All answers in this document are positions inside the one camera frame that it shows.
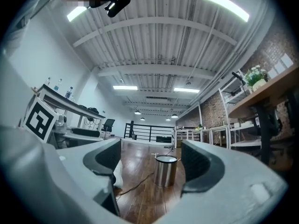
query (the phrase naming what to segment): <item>wooden floor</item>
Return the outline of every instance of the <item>wooden floor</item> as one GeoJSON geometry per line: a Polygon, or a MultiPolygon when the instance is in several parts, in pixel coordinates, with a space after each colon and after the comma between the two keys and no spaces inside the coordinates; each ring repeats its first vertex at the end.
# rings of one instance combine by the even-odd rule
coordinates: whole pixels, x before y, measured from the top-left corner
{"type": "MultiPolygon", "coordinates": [[[[152,154],[168,154],[169,151],[163,146],[123,142],[121,162],[124,187],[123,190],[116,190],[115,194],[135,187],[147,175],[154,172],[155,159],[152,154]]],[[[181,148],[170,152],[169,155],[180,158],[181,148]]],[[[172,187],[162,188],[155,185],[151,175],[137,189],[116,197],[121,217],[131,223],[153,223],[176,205],[184,182],[185,170],[180,161],[177,164],[176,179],[172,187]]]]}

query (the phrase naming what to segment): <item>office chair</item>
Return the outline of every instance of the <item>office chair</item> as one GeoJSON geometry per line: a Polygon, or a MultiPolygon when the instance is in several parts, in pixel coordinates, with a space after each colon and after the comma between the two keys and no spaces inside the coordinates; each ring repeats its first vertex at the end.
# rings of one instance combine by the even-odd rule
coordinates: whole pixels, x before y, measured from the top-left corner
{"type": "Polygon", "coordinates": [[[106,122],[104,123],[104,127],[101,129],[101,131],[105,132],[112,132],[112,127],[114,123],[114,119],[107,119],[106,122]]]}

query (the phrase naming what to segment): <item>fluorescent light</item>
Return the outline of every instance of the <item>fluorescent light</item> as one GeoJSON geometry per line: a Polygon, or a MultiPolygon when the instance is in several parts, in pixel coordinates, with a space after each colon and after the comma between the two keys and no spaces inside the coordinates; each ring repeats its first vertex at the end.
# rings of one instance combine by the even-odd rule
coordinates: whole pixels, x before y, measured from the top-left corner
{"type": "Polygon", "coordinates": [[[173,91],[182,91],[182,92],[191,92],[191,93],[198,93],[199,92],[199,90],[185,89],[185,88],[178,88],[178,87],[175,87],[173,91]]]}
{"type": "Polygon", "coordinates": [[[128,86],[128,85],[114,85],[115,90],[137,90],[137,86],[128,86]]]}
{"type": "Polygon", "coordinates": [[[234,14],[241,17],[244,21],[248,22],[249,14],[246,13],[242,8],[240,8],[235,3],[231,2],[230,0],[210,0],[214,3],[219,4],[220,6],[225,7],[229,11],[233,12],[234,14]]]}
{"type": "Polygon", "coordinates": [[[86,7],[76,7],[74,10],[72,10],[68,15],[67,19],[69,21],[72,21],[75,17],[83,13],[87,8],[86,7]]]}

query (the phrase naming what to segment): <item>plastic bottle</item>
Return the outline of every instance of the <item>plastic bottle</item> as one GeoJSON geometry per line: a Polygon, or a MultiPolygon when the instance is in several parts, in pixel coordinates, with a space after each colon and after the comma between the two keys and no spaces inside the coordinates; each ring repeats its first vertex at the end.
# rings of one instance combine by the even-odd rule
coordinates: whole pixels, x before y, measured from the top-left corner
{"type": "Polygon", "coordinates": [[[58,89],[59,89],[59,85],[61,84],[61,82],[62,82],[62,79],[60,79],[60,80],[57,82],[57,84],[54,86],[54,90],[55,90],[55,91],[58,91],[58,89]]]}
{"type": "Polygon", "coordinates": [[[65,97],[66,97],[67,99],[70,98],[72,91],[73,91],[73,87],[71,86],[71,87],[69,88],[69,90],[67,91],[67,93],[65,94],[65,97]]]}
{"type": "Polygon", "coordinates": [[[49,85],[50,85],[50,81],[51,81],[51,77],[49,77],[49,78],[44,82],[44,84],[47,85],[47,86],[49,86],[49,85]]]}

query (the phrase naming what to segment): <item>stainless steel bin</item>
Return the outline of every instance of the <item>stainless steel bin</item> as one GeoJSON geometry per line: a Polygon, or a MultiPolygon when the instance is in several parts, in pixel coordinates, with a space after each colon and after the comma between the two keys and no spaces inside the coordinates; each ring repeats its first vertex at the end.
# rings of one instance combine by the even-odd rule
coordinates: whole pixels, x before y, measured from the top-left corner
{"type": "Polygon", "coordinates": [[[158,155],[156,157],[154,183],[161,187],[174,184],[178,159],[171,155],[158,155]]]}

